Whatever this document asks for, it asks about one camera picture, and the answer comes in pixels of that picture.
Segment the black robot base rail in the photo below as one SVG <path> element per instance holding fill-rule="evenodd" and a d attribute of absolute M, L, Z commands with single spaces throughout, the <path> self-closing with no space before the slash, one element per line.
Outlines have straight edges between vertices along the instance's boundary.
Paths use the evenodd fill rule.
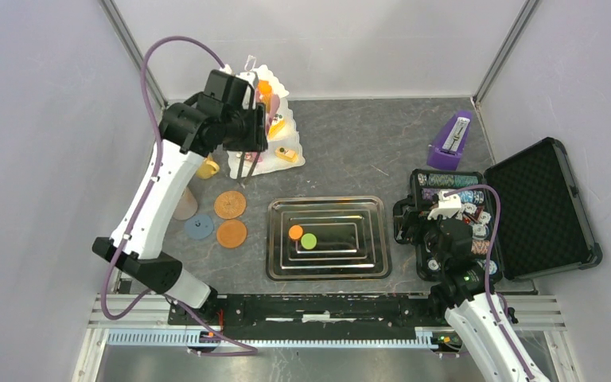
<path fill-rule="evenodd" d="M 236 340 L 410 340 L 447 325 L 420 294 L 222 294 L 197 313 Z"/>

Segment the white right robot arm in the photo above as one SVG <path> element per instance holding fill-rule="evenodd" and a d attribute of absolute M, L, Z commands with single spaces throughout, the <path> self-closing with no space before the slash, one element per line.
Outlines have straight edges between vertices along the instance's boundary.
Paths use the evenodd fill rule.
<path fill-rule="evenodd" d="M 409 197 L 392 209 L 396 241 L 422 245 L 438 266 L 438 281 L 428 295 L 430 319 L 454 329 L 487 381 L 547 380 L 493 292 L 490 261 L 479 263 L 473 256 L 473 229 L 456 219 L 459 208 L 452 196 L 427 214 Z"/>

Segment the yellow layered cake slice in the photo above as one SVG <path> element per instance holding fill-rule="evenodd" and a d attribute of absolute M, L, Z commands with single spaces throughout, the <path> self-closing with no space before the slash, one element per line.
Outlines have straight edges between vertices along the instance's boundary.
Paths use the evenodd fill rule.
<path fill-rule="evenodd" d="M 298 152 L 296 150 L 285 148 L 284 146 L 277 148 L 275 155 L 277 158 L 285 162 L 295 163 L 298 161 Z"/>

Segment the small round orange biscuit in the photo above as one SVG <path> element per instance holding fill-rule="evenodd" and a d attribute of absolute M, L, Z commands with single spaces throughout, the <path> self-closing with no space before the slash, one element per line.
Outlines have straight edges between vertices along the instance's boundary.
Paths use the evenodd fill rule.
<path fill-rule="evenodd" d="M 295 224 L 288 230 L 288 236 L 291 240 L 298 241 L 304 235 L 304 229 L 301 225 Z"/>

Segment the pink cake slice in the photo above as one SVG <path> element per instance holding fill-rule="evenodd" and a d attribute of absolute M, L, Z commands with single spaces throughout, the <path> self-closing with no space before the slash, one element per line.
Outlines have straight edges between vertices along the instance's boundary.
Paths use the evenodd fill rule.
<path fill-rule="evenodd" d="M 262 155 L 263 155 L 262 153 L 253 153 L 253 152 L 250 152 L 250 153 L 247 154 L 247 159 L 250 162 L 261 162 L 263 160 Z"/>

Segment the orange fish cookie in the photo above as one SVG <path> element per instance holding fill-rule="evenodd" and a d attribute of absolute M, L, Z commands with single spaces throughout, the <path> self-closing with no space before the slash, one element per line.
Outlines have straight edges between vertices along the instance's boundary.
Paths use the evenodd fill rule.
<path fill-rule="evenodd" d="M 271 110 L 272 97 L 274 95 L 272 86 L 267 80 L 260 80 L 257 91 L 259 94 L 259 101 L 265 105 L 266 113 L 269 114 Z"/>

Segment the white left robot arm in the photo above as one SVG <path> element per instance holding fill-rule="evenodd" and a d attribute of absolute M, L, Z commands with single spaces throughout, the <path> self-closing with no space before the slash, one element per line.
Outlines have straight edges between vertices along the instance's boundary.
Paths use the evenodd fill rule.
<path fill-rule="evenodd" d="M 213 70 L 203 91 L 166 108 L 126 215 L 110 236 L 92 245 L 112 266 L 187 305 L 189 316 L 203 325 L 218 314 L 217 301 L 209 297 L 213 289 L 164 253 L 165 231 L 189 181 L 218 146 L 234 152 L 267 149 L 267 110 L 255 94 L 258 84 L 253 72 Z"/>

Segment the yellow kiwi topped cake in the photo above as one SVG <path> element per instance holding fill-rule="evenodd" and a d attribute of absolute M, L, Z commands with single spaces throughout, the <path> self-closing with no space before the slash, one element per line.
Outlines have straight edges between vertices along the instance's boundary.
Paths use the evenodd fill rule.
<path fill-rule="evenodd" d="M 275 114 L 272 119 L 271 125 L 267 131 L 267 137 L 269 140 L 275 139 L 281 132 L 283 127 L 286 125 L 286 120 L 282 114 Z"/>

